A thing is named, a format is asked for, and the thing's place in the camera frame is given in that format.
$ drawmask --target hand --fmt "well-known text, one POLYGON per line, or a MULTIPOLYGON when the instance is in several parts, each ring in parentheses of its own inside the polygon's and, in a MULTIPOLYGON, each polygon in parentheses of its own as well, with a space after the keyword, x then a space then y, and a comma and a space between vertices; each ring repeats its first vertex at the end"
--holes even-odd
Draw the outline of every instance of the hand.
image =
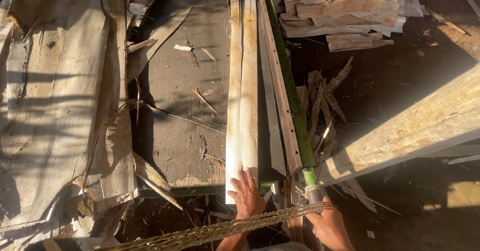
POLYGON ((306 216, 313 224, 315 236, 332 251, 355 251, 345 229, 342 214, 333 207, 327 196, 323 197, 321 215, 314 212, 306 216))
POLYGON ((238 178, 240 180, 235 178, 230 179, 230 182, 237 192, 226 192, 235 200, 235 204, 237 205, 237 220, 261 214, 265 210, 267 203, 258 193, 250 169, 247 168, 246 173, 240 170, 238 172, 238 178))

